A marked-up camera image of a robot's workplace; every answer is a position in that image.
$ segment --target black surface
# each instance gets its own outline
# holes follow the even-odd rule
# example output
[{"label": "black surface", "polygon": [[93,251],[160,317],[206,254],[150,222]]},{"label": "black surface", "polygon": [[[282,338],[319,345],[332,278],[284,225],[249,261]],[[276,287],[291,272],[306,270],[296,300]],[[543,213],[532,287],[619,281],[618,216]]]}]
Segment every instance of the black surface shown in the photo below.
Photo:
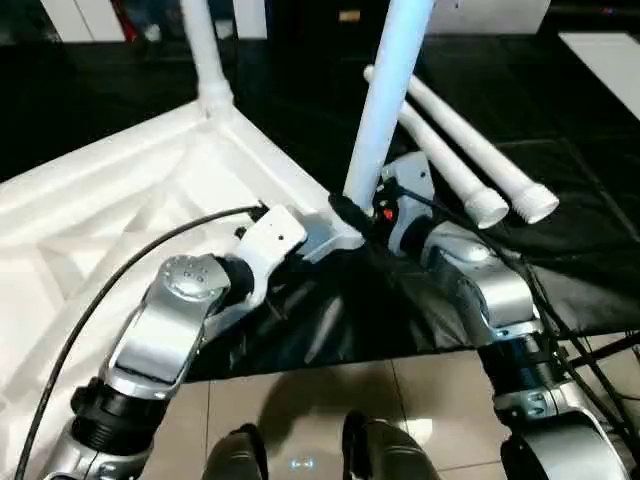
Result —
[{"label": "black surface", "polygon": [[549,31],[640,31],[638,0],[551,0],[541,28]]},{"label": "black surface", "polygon": [[[362,69],[375,49],[306,47],[240,42],[221,50],[239,109],[339,192],[366,95]],[[0,62],[3,180],[196,96],[181,44],[3,48]],[[554,35],[430,38],[416,73],[561,198],[539,224],[510,215],[492,233],[533,259],[572,328],[638,329],[635,117]],[[398,130],[389,157],[414,148]],[[436,182],[441,200],[459,208]],[[299,282],[302,303],[287,306],[293,300],[276,295],[242,334],[221,339],[224,348],[205,350],[192,379],[468,346],[451,307],[409,261],[366,249],[319,268]],[[332,301],[340,308],[327,308]]]}]

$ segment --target pipe end cap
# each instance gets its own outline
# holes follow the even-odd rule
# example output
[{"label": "pipe end cap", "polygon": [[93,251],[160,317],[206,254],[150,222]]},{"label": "pipe end cap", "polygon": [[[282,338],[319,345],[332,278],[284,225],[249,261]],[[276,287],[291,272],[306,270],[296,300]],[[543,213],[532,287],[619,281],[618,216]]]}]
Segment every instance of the pipe end cap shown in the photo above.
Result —
[{"label": "pipe end cap", "polygon": [[364,72],[362,72],[362,74],[365,80],[367,82],[370,82],[373,78],[373,65],[367,65],[366,67],[364,67]]},{"label": "pipe end cap", "polygon": [[498,192],[492,188],[485,188],[464,202],[464,210],[478,228],[485,229],[502,220],[509,212],[509,206]]},{"label": "pipe end cap", "polygon": [[513,209],[528,224],[549,216],[559,204],[558,197],[540,183],[530,185],[513,198]]}]

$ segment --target white bracket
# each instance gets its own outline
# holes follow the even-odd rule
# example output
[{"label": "white bracket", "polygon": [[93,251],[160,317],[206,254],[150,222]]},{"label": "white bracket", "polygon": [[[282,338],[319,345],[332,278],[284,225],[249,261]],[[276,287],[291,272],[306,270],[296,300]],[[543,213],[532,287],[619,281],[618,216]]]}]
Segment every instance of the white bracket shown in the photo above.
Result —
[{"label": "white bracket", "polygon": [[[382,180],[395,178],[403,188],[411,190],[425,198],[432,199],[435,193],[429,162],[423,152],[403,155],[382,169]],[[398,218],[389,236],[389,250],[398,256],[404,255],[400,250],[402,236],[413,221],[421,216],[431,216],[431,209],[423,203],[402,196],[398,198]]]},{"label": "white bracket", "polygon": [[278,205],[269,210],[242,237],[230,254],[241,258],[253,272],[253,292],[241,303],[220,312],[205,322],[204,342],[209,342],[262,304],[267,296],[269,277],[289,252],[307,239],[307,232],[287,208]]}]

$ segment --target white pole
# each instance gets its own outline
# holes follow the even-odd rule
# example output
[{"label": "white pole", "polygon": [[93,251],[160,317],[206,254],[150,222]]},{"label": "white pole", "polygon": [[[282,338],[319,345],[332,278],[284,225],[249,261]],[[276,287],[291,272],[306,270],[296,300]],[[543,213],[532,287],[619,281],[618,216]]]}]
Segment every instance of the white pole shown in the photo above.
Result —
[{"label": "white pole", "polygon": [[218,45],[206,0],[181,0],[185,31],[198,73],[198,95],[207,115],[233,103],[233,93],[222,72]]},{"label": "white pole", "polygon": [[351,156],[344,194],[371,208],[398,113],[420,52],[433,0],[391,0]]},{"label": "white pole", "polygon": [[513,209],[527,223],[536,223],[555,210],[558,197],[533,182],[415,76],[409,82],[409,93],[511,199]]},{"label": "white pole", "polygon": [[265,0],[233,0],[238,38],[267,38]]},{"label": "white pole", "polygon": [[[369,65],[364,70],[364,78],[370,82],[373,76],[373,67]],[[462,201],[465,212],[479,228],[492,227],[505,217],[509,206],[498,192],[482,183],[407,102],[402,103],[398,121]]]}]

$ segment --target white tube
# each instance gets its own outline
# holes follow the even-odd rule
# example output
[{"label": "white tube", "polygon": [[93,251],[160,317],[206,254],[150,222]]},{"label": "white tube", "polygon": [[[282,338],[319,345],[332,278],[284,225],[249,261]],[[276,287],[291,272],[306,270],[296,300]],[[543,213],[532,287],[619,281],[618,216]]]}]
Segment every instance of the white tube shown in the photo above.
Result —
[{"label": "white tube", "polygon": [[[372,76],[373,67],[369,65],[364,70],[364,78],[370,82]],[[462,201],[465,211],[479,228],[489,228],[505,217],[509,206],[498,192],[482,183],[407,102],[402,104],[398,121]]]},{"label": "white tube", "polygon": [[533,182],[415,76],[409,82],[409,93],[511,199],[513,209],[527,223],[536,223],[555,210],[558,197]]},{"label": "white tube", "polygon": [[363,210],[373,194],[427,29],[433,0],[391,0],[344,194]]},{"label": "white tube", "polygon": [[206,0],[181,0],[184,27],[198,73],[198,95],[208,115],[233,103],[233,93],[222,72],[218,45]]}]

